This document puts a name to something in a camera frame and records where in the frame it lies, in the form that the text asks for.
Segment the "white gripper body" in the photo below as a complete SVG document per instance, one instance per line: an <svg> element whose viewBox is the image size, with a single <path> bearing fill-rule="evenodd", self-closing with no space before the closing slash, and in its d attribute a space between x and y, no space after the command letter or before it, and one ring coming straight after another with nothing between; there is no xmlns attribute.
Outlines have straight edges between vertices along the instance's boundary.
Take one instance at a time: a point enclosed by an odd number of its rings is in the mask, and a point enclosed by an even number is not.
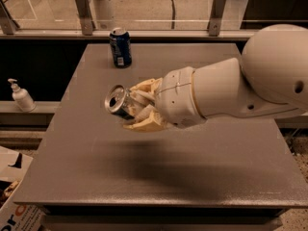
<svg viewBox="0 0 308 231"><path fill-rule="evenodd" d="M193 73L190 66L172 70L155 91L159 114L177 128L188 128L206 122L193 99Z"/></svg>

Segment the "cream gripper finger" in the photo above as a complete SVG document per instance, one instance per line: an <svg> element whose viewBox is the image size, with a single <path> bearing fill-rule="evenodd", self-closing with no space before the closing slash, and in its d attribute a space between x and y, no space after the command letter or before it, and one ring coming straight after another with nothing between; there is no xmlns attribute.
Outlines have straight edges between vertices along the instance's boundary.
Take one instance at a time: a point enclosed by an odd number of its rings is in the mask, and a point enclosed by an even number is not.
<svg viewBox="0 0 308 231"><path fill-rule="evenodd" d="M147 105L132 121L125 122L123 128L135 132L158 132L167 129L167 122L154 106Z"/></svg>
<svg viewBox="0 0 308 231"><path fill-rule="evenodd" d="M155 104L156 95L158 94L162 81L162 78L148 79L134 85L129 91L133 93L134 97L141 96L144 100Z"/></svg>

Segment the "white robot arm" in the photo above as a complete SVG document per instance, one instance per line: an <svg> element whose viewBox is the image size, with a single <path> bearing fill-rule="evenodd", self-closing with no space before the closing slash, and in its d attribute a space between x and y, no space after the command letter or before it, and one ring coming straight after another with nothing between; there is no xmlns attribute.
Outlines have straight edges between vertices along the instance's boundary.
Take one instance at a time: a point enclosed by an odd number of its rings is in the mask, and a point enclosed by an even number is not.
<svg viewBox="0 0 308 231"><path fill-rule="evenodd" d="M240 59L187 66L130 88L148 104L132 105L123 124L136 132L188 128L210 118L285 118L308 111L308 29L266 27L245 44Z"/></svg>

